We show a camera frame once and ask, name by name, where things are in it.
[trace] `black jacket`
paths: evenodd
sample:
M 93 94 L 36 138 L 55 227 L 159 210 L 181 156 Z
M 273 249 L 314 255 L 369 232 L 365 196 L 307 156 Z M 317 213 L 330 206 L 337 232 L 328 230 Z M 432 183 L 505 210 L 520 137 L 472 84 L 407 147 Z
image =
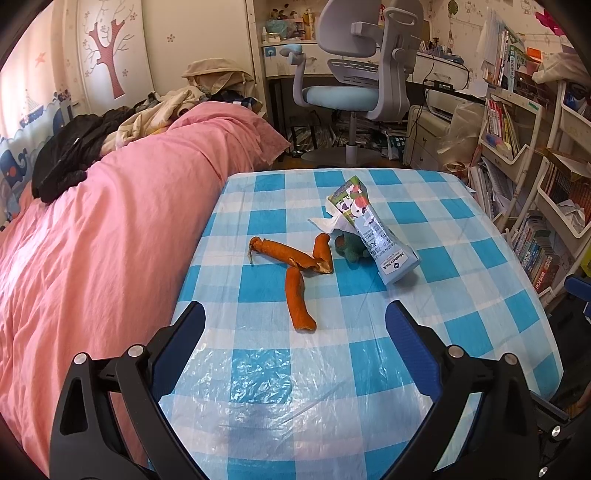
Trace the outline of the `black jacket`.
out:
M 134 114 L 123 107 L 103 116 L 78 115 L 50 138 L 33 167 L 31 191 L 34 198 L 51 203 L 70 187 L 86 180 L 86 169 L 98 161 L 107 135 Z

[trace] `white tissue paper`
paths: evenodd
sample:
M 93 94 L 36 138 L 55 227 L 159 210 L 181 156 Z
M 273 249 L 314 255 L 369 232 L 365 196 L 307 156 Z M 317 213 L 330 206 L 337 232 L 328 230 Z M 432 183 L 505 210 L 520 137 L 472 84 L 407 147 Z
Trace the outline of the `white tissue paper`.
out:
M 335 230 L 342 230 L 343 232 L 354 233 L 355 227 L 349 223 L 349 221 L 343 216 L 337 207 L 326 198 L 326 213 L 332 218 L 310 218 L 310 222 L 316 225 L 324 233 L 332 233 Z
M 572 200 L 565 200 L 558 204 L 558 208 L 566 219 L 570 222 L 577 233 L 581 233 L 585 228 L 585 209 L 581 208 Z

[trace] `stack of books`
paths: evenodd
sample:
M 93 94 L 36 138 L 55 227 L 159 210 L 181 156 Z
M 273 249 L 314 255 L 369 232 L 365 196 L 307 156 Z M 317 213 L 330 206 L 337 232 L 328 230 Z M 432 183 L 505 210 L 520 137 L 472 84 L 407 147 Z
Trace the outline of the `stack of books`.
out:
M 468 169 L 470 187 L 475 200 L 488 218 L 494 220 L 504 213 L 515 193 L 515 184 L 493 163 L 484 157 Z
M 487 12 L 486 28 L 482 35 L 482 77 L 491 85 L 506 88 L 513 93 L 519 73 L 527 73 L 527 62 L 535 60 L 525 53 L 523 41 L 492 8 Z
M 560 257 L 554 252 L 550 235 L 544 216 L 532 210 L 514 242 L 515 255 L 538 294 L 552 285 L 560 269 Z
M 542 183 L 542 190 L 556 205 L 572 200 L 584 210 L 585 225 L 591 220 L 591 179 L 585 167 L 568 155 L 551 150 L 547 158 L 550 168 Z
M 515 124 L 509 114 L 509 109 L 511 108 L 512 106 L 507 106 L 503 102 L 497 102 L 492 99 L 487 99 L 486 101 L 488 132 L 502 139 L 511 150 L 513 158 L 515 158 L 521 151 L 521 144 L 519 143 L 519 135 L 515 129 Z

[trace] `metal screw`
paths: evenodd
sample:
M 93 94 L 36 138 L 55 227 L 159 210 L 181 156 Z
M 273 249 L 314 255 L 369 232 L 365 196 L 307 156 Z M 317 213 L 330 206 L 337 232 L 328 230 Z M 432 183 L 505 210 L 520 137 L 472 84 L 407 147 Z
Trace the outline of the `metal screw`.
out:
M 82 365 L 84 362 L 86 362 L 86 359 L 87 359 L 87 358 L 88 358 L 88 357 L 86 356 L 86 354 L 85 354 L 85 353 L 79 353 L 78 355 L 76 355 L 76 356 L 74 357 L 74 363 L 75 363 L 76 365 Z
M 462 358 L 464 356 L 464 350 L 457 345 L 452 345 L 447 351 L 453 358 Z
M 517 365 L 517 357 L 512 353 L 508 353 L 505 355 L 505 362 L 509 365 Z
M 127 350 L 127 354 L 134 358 L 140 356 L 142 353 L 144 353 L 144 347 L 141 345 L 134 345 L 129 350 Z

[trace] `green plush toy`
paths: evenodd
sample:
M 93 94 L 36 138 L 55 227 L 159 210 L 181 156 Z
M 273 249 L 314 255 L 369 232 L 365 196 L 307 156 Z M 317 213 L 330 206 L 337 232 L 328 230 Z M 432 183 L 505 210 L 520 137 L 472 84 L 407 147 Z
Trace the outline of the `green plush toy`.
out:
M 343 232 L 343 235 L 336 238 L 335 247 L 337 253 L 350 263 L 357 263 L 360 258 L 371 256 L 363 240 L 353 233 Z

